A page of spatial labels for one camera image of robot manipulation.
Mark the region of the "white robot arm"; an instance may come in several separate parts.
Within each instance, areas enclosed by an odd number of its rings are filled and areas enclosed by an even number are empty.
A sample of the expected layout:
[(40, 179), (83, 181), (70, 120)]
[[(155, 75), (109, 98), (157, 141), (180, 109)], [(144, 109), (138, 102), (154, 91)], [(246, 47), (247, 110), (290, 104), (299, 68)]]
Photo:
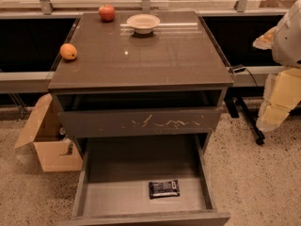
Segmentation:
[(257, 127), (277, 129), (301, 102), (301, 0), (297, 0), (276, 26), (253, 41), (258, 49), (272, 51), (275, 62), (285, 67), (269, 74), (264, 86)]

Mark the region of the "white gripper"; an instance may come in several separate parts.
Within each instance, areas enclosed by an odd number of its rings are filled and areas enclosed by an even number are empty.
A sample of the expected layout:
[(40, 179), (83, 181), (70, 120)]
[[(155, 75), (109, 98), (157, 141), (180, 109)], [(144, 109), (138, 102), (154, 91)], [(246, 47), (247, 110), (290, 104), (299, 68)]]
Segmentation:
[[(271, 50), (277, 28), (274, 26), (253, 41), (261, 50)], [(292, 68), (278, 75), (269, 74), (264, 87), (263, 102), (256, 121), (263, 131), (277, 129), (301, 102), (301, 70)]]

